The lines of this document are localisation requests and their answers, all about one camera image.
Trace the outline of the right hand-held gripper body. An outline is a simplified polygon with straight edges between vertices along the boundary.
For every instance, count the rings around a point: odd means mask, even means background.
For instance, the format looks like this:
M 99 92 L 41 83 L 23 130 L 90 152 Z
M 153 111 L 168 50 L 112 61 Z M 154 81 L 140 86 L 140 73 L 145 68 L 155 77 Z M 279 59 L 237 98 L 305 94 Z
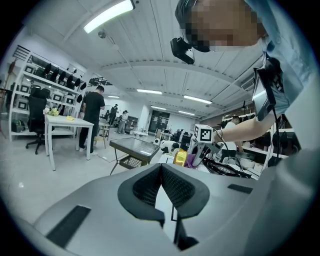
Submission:
M 222 146 L 213 143 L 214 129 L 204 124 L 195 124 L 192 134 L 192 153 L 208 148 L 211 153 L 219 153 Z

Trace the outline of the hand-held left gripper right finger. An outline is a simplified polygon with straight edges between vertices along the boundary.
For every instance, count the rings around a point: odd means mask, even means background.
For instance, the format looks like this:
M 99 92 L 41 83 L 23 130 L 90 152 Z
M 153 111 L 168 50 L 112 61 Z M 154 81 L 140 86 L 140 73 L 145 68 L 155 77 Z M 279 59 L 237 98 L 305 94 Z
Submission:
M 199 245 L 213 235 L 241 208 L 257 181 L 195 171 L 185 174 L 184 167 L 161 164 L 161 187 L 177 210 L 173 242 L 163 230 L 162 253 L 179 253 Z M 195 228 L 187 234 L 187 227 Z

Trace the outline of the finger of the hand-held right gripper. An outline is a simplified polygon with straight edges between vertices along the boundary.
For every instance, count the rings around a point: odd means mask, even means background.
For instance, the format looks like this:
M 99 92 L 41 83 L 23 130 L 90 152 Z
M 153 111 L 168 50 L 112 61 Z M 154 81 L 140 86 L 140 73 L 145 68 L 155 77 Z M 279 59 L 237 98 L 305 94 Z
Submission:
M 197 144 L 192 148 L 191 154 L 194 155 L 192 166 L 197 167 L 204 157 L 207 155 L 207 152 L 209 151 L 209 147 L 206 144 Z

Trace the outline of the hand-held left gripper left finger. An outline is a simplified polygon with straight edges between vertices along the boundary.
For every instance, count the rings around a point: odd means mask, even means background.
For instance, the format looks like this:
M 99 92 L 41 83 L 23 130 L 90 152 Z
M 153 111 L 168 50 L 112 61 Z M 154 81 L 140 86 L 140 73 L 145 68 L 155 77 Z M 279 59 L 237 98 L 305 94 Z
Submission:
M 89 212 L 65 245 L 66 251 L 79 256 L 173 256 L 175 246 L 160 223 L 134 217 L 118 200 L 119 186 L 125 180 L 157 166 L 94 179 L 48 208 L 33 226 L 47 237 L 80 206 Z

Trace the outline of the purple cloth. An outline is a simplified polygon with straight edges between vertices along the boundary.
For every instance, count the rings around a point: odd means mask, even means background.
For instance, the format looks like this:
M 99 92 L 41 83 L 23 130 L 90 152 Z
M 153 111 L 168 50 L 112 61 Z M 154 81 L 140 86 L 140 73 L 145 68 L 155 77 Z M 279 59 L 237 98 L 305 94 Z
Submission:
M 188 154 L 184 166 L 189 169 L 195 169 L 197 166 L 194 166 L 196 154 Z

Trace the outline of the person's right forearm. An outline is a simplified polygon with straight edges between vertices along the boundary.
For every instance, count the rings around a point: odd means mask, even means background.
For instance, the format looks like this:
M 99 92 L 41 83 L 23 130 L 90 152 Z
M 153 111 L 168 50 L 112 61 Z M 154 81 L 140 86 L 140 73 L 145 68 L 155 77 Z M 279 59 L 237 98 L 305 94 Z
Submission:
M 214 132 L 213 143 L 223 142 L 243 142 L 251 141 L 264 135 L 276 122 L 274 114 L 268 114 L 262 121 L 256 118 L 246 120 L 231 128 L 222 129 Z

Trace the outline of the yellow bottle with black cap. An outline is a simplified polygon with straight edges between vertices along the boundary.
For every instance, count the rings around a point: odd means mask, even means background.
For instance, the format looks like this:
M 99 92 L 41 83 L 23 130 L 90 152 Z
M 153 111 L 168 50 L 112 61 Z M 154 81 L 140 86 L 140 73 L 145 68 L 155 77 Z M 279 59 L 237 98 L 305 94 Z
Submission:
M 176 151 L 176 154 L 174 156 L 174 160 L 173 160 L 173 163 L 175 165 L 179 165 L 179 166 L 184 166 L 185 165 L 185 162 L 188 158 L 188 152 L 179 148 L 177 149 Z

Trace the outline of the white shelving unit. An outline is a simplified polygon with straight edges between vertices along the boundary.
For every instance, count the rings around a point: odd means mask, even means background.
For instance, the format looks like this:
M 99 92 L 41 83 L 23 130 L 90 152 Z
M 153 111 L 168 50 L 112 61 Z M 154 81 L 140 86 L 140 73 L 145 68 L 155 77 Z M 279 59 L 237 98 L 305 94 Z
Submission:
M 27 123 L 30 109 L 28 98 L 35 89 L 49 91 L 47 107 L 57 108 L 65 116 L 78 117 L 88 87 L 83 76 L 77 71 L 78 69 L 73 66 L 63 68 L 35 52 L 27 53 L 15 78 L 10 101 L 8 114 L 10 140 L 18 136 L 35 135 L 28 127 L 22 130 L 14 125 L 18 120 Z
M 264 169 L 276 166 L 300 150 L 294 129 L 285 115 L 281 115 L 264 135 L 251 141 L 243 141 L 241 147 L 228 142 L 218 157 L 220 161 L 227 163 L 234 151 L 234 157 L 243 161 L 242 168 L 259 176 Z

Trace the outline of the glass-top lattice table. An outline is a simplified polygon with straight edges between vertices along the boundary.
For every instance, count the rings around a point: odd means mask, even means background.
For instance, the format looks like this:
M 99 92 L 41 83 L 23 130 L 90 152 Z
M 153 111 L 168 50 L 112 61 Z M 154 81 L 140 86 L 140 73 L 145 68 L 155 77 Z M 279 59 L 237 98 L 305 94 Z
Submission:
M 114 139 L 109 145 L 115 153 L 115 165 L 110 175 L 118 165 L 128 170 L 148 165 L 160 150 L 158 145 L 134 137 Z

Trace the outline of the black screen device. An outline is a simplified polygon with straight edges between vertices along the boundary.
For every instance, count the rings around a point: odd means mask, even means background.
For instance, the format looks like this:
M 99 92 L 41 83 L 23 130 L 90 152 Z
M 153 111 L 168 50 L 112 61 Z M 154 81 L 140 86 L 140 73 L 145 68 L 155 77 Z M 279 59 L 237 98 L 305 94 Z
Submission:
M 252 102 L 259 122 L 265 119 L 276 105 L 272 84 L 272 79 L 265 68 L 254 68 Z

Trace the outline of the light wooden chair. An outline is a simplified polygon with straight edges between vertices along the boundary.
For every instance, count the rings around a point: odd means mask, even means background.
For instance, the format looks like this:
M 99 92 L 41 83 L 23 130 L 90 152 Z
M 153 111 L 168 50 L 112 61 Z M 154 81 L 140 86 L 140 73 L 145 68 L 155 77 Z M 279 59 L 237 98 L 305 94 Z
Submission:
M 109 140 L 110 125 L 105 119 L 100 119 L 98 123 L 97 135 L 94 138 L 94 143 L 103 142 L 103 146 L 107 148 L 107 141 Z

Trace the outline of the white side table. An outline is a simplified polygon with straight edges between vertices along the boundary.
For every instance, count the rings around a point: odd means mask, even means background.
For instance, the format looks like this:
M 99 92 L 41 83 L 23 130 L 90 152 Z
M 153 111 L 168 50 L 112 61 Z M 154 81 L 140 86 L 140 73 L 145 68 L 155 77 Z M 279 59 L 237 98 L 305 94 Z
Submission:
M 49 157 L 49 162 L 52 171 L 56 170 L 54 155 L 53 155 L 53 142 L 52 142 L 52 127 L 71 127 L 71 128 L 88 128 L 87 135 L 87 146 L 86 146 L 86 159 L 89 161 L 91 159 L 91 139 L 94 124 L 85 121 L 80 118 L 74 118 L 73 120 L 67 119 L 66 116 L 57 115 L 45 115 L 44 116 L 44 142 L 45 142 L 45 152 L 46 156 Z

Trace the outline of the pale flower bunch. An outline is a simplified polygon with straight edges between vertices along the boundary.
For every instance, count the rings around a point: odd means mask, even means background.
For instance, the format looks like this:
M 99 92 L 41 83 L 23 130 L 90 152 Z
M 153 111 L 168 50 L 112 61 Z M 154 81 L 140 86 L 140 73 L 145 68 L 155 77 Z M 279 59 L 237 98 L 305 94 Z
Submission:
M 56 107 L 51 107 L 51 108 L 46 107 L 43 110 L 43 114 L 47 115 L 47 116 L 53 116 L 53 117 L 56 117 L 56 116 L 60 115 L 60 113 L 59 113 L 59 111 L 58 111 L 58 109 Z

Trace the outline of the black office chair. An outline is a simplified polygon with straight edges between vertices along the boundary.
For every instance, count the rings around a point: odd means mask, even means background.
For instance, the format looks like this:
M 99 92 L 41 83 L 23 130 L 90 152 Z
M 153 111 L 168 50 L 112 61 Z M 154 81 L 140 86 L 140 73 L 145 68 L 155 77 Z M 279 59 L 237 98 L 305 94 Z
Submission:
M 49 90 L 40 88 L 32 88 L 28 97 L 29 118 L 27 127 L 29 132 L 36 134 L 36 140 L 26 144 L 28 149 L 30 145 L 36 145 L 35 154 L 38 154 L 39 147 L 45 144 L 45 115 L 43 110 L 47 105 L 47 97 Z

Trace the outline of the person's light blue clothing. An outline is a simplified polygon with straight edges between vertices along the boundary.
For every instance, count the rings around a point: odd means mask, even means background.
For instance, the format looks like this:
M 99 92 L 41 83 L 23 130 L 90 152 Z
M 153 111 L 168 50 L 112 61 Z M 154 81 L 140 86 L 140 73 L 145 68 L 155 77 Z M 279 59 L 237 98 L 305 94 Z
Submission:
M 267 34 L 267 54 L 280 63 L 285 114 L 301 150 L 270 169 L 263 206 L 244 256 L 311 256 L 320 248 L 320 69 L 314 51 L 277 0 L 245 0 Z

